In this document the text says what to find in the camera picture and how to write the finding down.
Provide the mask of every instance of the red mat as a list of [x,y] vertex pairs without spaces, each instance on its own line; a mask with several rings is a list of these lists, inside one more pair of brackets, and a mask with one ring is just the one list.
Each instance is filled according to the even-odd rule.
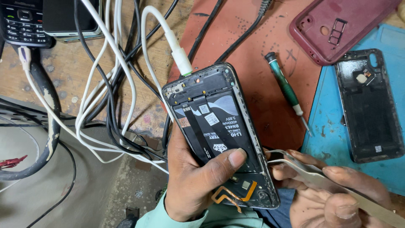
[[[263,55],[273,51],[308,119],[321,67],[292,39],[288,25],[312,0],[278,0],[257,29],[227,59],[238,74],[252,118],[264,146],[298,149],[305,127],[284,99]],[[217,0],[195,0],[180,45],[188,53]],[[226,0],[209,27],[192,62],[203,69],[249,28],[258,16],[261,0]],[[176,80],[173,66],[168,82]]]

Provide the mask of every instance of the tweezers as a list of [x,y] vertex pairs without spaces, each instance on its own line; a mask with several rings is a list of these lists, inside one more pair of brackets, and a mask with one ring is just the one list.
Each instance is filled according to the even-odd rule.
[[401,216],[395,214],[379,204],[368,196],[342,185],[335,183],[326,177],[322,170],[314,165],[306,165],[299,160],[295,159],[289,153],[282,150],[267,151],[267,153],[281,153],[285,155],[287,159],[276,159],[267,162],[268,165],[277,165],[280,163],[285,163],[295,171],[298,172],[303,178],[305,178],[311,184],[330,192],[331,194],[346,193],[353,196],[359,203],[359,207],[366,211],[370,216],[380,219],[387,224],[396,228],[405,228],[405,219]]

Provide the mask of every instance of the orange flex cable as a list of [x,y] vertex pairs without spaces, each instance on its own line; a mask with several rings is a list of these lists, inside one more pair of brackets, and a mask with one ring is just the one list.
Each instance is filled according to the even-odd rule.
[[250,186],[250,189],[249,189],[249,191],[247,192],[246,197],[245,197],[245,198],[242,198],[242,201],[246,202],[246,201],[249,201],[249,200],[250,200],[250,197],[252,196],[253,191],[254,191],[254,189],[256,188],[256,185],[257,185],[257,182],[256,182],[256,181],[253,181],[252,186]]
[[227,199],[229,202],[231,202],[233,205],[235,205],[235,206],[238,208],[238,212],[239,212],[239,213],[242,213],[242,210],[241,210],[241,208],[239,207],[239,205],[238,205],[235,201],[233,201],[231,198],[229,198],[227,195],[224,194],[224,195],[222,195],[219,199],[216,199],[216,197],[219,195],[219,193],[220,193],[222,190],[225,190],[225,191],[228,192],[231,196],[233,196],[235,199],[241,201],[241,199],[240,199],[239,197],[237,197],[235,194],[233,194],[231,191],[229,191],[229,189],[225,188],[224,186],[219,187],[219,189],[212,195],[211,199],[212,199],[215,203],[217,203],[217,204],[219,204],[220,202],[222,202],[224,199]]

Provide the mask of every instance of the screwdriver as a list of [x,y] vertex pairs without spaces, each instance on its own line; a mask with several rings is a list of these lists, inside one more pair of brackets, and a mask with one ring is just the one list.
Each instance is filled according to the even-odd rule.
[[292,108],[294,109],[297,116],[301,117],[301,120],[303,121],[305,128],[307,129],[307,131],[309,133],[309,136],[312,137],[312,134],[311,134],[311,131],[309,130],[307,122],[305,121],[305,119],[303,117],[304,112],[301,109],[301,106],[298,102],[298,98],[295,95],[294,90],[292,89],[291,85],[288,83],[287,79],[284,77],[284,74],[281,71],[280,66],[277,62],[275,53],[270,52],[264,58],[270,64],[270,67],[274,72],[274,76],[277,80],[278,85],[280,86],[280,89],[281,89],[285,99],[292,106]]

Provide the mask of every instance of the red phone case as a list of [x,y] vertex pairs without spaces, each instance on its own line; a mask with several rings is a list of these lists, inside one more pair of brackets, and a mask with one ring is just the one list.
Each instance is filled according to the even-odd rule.
[[401,0],[315,0],[290,24],[290,33],[320,66],[338,61]]

